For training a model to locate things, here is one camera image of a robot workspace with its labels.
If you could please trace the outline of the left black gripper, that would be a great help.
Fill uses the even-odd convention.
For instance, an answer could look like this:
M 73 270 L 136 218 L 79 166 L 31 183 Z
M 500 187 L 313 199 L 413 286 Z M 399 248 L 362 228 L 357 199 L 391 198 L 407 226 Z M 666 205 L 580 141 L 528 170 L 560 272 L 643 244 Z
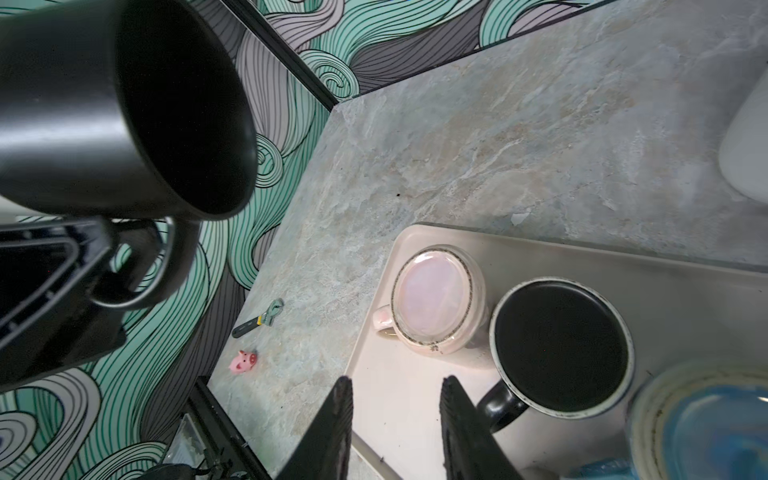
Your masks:
M 125 344 L 121 312 L 90 297 L 117 240 L 103 218 L 2 226 L 2 389 L 97 360 Z

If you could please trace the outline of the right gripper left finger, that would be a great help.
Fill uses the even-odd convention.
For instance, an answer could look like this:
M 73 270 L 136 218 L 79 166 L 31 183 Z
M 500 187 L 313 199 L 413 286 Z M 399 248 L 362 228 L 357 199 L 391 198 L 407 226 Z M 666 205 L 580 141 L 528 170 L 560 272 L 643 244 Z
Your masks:
M 346 479 L 353 412 L 352 380 L 341 376 L 277 479 Z

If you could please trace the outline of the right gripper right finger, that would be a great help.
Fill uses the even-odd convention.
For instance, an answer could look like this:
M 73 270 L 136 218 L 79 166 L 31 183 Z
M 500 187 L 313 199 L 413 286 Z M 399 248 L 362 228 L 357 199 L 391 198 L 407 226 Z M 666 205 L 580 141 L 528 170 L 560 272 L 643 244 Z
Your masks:
M 455 376 L 442 382 L 439 410 L 447 479 L 522 478 Z

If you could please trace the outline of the black mug white base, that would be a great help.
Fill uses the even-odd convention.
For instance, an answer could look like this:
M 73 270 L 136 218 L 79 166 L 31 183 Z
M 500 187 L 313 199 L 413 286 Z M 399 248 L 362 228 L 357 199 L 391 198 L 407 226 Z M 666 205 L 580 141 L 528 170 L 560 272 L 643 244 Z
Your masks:
M 97 305 L 151 306 L 194 260 L 204 221 L 237 215 L 257 132 L 227 50 L 185 1 L 68 1 L 1 21 L 1 210 L 164 219 L 153 282 L 116 275 Z

